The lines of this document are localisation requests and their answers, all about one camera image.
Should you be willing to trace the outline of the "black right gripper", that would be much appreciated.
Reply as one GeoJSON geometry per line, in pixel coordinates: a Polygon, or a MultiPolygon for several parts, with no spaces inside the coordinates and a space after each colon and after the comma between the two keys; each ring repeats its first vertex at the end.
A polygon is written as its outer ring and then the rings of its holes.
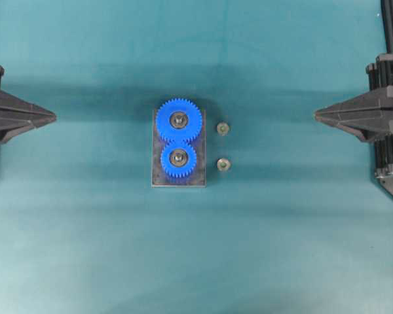
{"type": "Polygon", "coordinates": [[[314,113],[315,120],[357,137],[363,143],[373,143],[375,177],[393,177],[393,120],[366,118],[341,120],[332,118],[345,113],[364,113],[393,109],[393,54],[381,54],[366,67],[371,91],[338,102],[314,113]]]}

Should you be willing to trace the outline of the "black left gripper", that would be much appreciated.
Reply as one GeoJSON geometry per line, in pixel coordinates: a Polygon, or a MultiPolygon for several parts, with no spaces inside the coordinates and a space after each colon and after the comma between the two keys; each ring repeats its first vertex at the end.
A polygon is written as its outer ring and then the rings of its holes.
{"type": "MultiPolygon", "coordinates": [[[[0,87],[1,78],[4,75],[4,68],[0,65],[0,87]]],[[[0,130],[0,145],[8,143],[13,137],[31,131],[37,128],[51,124],[57,120],[56,115],[52,111],[48,111],[38,105],[24,101],[12,94],[0,90],[0,111],[8,111],[10,113],[33,114],[34,116],[45,116],[36,121],[28,121],[26,125],[5,128],[0,130]]]]}

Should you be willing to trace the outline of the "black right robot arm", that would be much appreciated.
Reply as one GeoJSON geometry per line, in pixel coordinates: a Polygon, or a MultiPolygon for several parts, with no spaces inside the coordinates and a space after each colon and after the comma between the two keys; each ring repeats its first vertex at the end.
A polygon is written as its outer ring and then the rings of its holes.
{"type": "Polygon", "coordinates": [[[381,10],[386,52],[365,68],[369,91],[314,114],[316,121],[373,145],[378,179],[393,178],[393,1],[382,1],[381,10]]]}

